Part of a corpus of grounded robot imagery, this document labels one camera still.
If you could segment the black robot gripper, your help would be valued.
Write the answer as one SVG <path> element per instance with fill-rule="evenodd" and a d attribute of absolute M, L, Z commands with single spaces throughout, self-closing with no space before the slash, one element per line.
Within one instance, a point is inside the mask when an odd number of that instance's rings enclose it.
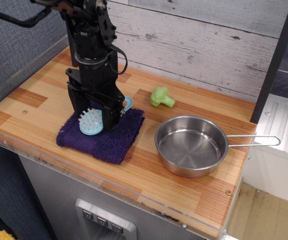
<path fill-rule="evenodd" d="M 105 132 L 119 124 L 124 114 L 122 92 L 117 88 L 118 58 L 109 57 L 98 66 L 83 65 L 79 69 L 68 68 L 68 95 L 77 115 L 86 111 L 90 101 L 103 106 L 102 124 Z"/>

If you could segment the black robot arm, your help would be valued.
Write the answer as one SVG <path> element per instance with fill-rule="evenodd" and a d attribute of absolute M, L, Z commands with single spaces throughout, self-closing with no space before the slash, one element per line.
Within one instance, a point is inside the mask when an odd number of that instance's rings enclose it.
<path fill-rule="evenodd" d="M 117 38 L 105 0 L 37 0 L 36 4 L 58 11 L 66 22 L 73 68 L 68 68 L 68 95 L 77 114 L 91 102 L 101 106 L 104 131 L 120 122 L 125 96 L 116 81 L 118 54 L 113 45 Z"/>

